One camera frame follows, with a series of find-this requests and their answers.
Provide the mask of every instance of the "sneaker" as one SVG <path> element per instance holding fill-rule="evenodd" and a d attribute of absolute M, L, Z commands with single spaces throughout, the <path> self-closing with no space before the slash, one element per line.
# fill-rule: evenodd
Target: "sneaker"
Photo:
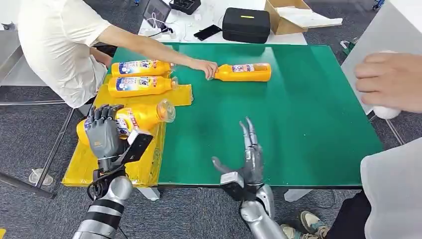
<path fill-rule="evenodd" d="M 303 234 L 302 232 L 294 229 L 293 227 L 287 224 L 281 224 L 280 227 L 288 239 L 319 239 L 318 236 L 311 234 Z"/>
<path fill-rule="evenodd" d="M 330 230 L 330 227 L 328 227 L 317 216 L 308 211 L 301 212 L 300 219 L 302 225 L 308 233 L 318 236 L 321 239 L 324 239 Z"/>

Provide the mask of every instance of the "robotic arm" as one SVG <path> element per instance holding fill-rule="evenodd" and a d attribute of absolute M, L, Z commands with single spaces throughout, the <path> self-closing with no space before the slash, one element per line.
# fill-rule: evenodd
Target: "robotic arm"
<path fill-rule="evenodd" d="M 148 132 L 134 129 L 127 140 L 120 139 L 114 118 L 122 107 L 93 107 L 88 116 L 87 135 L 91 150 L 98 157 L 99 168 L 94 170 L 94 180 L 87 188 L 93 203 L 72 239 L 114 238 L 125 201 L 132 192 L 132 182 L 124 165 L 138 161 L 153 138 Z"/>
<path fill-rule="evenodd" d="M 248 128 L 240 122 L 245 141 L 245 164 L 232 170 L 212 158 L 214 167 L 222 173 L 220 185 L 236 201 L 241 201 L 240 214 L 256 239 L 287 239 L 274 221 L 274 196 L 262 177 L 262 148 L 258 144 L 254 126 L 246 117 Z"/>

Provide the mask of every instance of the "white shirt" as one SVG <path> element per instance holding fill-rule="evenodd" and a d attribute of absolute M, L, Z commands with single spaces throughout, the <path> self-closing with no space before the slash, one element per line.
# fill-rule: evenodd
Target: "white shirt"
<path fill-rule="evenodd" d="M 70 107 L 94 97 L 106 67 L 90 46 L 110 26 L 82 0 L 23 1 L 18 32 L 32 70 Z"/>

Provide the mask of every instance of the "green table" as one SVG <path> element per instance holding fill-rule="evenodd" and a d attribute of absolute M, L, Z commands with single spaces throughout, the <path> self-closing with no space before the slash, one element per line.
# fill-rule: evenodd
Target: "green table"
<path fill-rule="evenodd" d="M 192 84 L 195 99 L 167 124 L 159 185 L 218 185 L 211 157 L 232 168 L 243 164 L 238 122 L 245 116 L 255 125 L 272 186 L 359 186 L 361 159 L 382 151 L 328 46 L 167 45 L 219 65 L 268 62 L 272 77 L 268 83 L 207 81 L 203 72 L 178 66 L 180 84 Z M 119 48 L 113 62 L 140 59 Z"/>

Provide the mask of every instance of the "gray carpet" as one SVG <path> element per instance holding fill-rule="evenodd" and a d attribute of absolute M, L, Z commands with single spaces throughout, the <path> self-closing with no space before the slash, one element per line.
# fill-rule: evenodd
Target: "gray carpet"
<path fill-rule="evenodd" d="M 0 101 L 56 99 L 44 87 L 0 87 Z M 43 166 L 55 136 L 67 115 L 67 106 L 0 108 L 0 171 L 27 180 L 31 168 Z M 53 200 L 44 199 L 10 185 L 0 183 L 0 228 L 6 239 L 70 238 L 84 216 L 90 201 L 84 188 L 64 187 L 60 181 L 76 146 L 75 126 L 71 120 L 66 137 L 55 157 L 49 174 L 55 179 L 48 191 L 57 193 Z M 294 203 L 284 201 L 283 188 L 275 188 L 276 220 L 298 225 L 297 214 L 311 210 L 332 223 L 345 198 L 356 191 L 315 190 Z M 138 238 L 251 238 L 234 202 L 221 189 L 166 188 L 161 199 L 151 202 L 137 190 L 128 201 L 121 227 L 131 239 Z"/>
<path fill-rule="evenodd" d="M 101 16 L 131 32 L 137 32 L 142 11 L 128 0 L 87 2 Z M 369 11 L 372 1 L 338 0 L 307 1 L 318 13 L 329 17 L 344 17 L 342 27 L 315 29 L 305 34 L 309 44 L 328 44 L 339 62 L 344 56 L 339 41 L 360 35 L 374 13 Z M 0 87 L 0 101 L 53 100 L 50 89 L 43 87 Z M 1 107 L 0 114 L 0 171 L 27 180 L 31 168 L 40 168 L 64 121 L 67 106 Z M 402 114 L 394 120 L 406 141 L 422 135 L 421 117 Z M 49 174 L 53 185 L 46 190 L 57 193 L 54 200 L 37 197 L 10 185 L 0 183 L 0 228 L 7 229 L 5 239 L 70 238 L 80 223 L 90 202 L 84 188 L 64 187 L 60 181 L 72 157 L 77 136 L 75 116 L 54 159 Z M 376 129 L 385 148 L 397 146 L 397 141 L 383 120 L 375 119 Z M 310 210 L 332 224 L 344 199 L 357 191 L 334 190 L 335 204 L 330 190 L 314 190 L 294 203 L 283 199 L 285 189 L 274 188 L 276 221 L 298 225 L 297 214 Z M 213 239 L 252 238 L 238 214 L 238 203 L 221 189 L 171 188 L 161 190 L 161 199 L 146 200 L 133 191 L 125 209 L 121 227 L 130 239 Z"/>

